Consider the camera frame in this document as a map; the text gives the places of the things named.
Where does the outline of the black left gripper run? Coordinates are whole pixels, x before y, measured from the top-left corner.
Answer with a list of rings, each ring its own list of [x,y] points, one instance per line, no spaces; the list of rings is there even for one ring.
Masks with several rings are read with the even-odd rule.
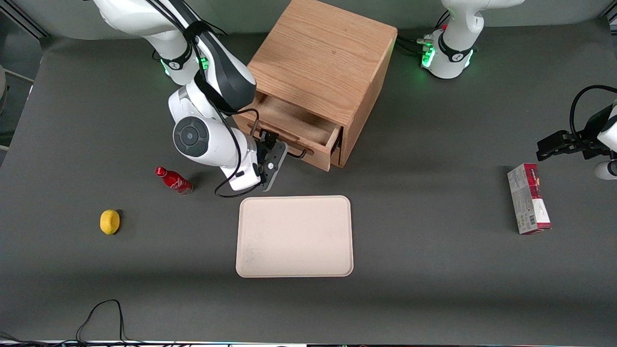
[[[585,127],[576,132],[580,142],[579,147],[577,147],[575,136],[566,130],[554,132],[538,141],[537,160],[542,162],[557,155],[577,152],[582,152],[584,160],[591,160],[597,156],[609,156],[609,148],[598,140],[597,136],[606,125],[612,109],[613,106],[607,106],[593,114],[586,121]]]

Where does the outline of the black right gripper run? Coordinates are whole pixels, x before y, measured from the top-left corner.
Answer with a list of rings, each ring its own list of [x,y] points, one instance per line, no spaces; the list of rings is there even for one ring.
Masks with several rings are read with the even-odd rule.
[[[259,135],[256,156],[261,177],[260,189],[269,191],[286,158],[288,145],[278,143],[279,134],[276,132],[262,129]]]

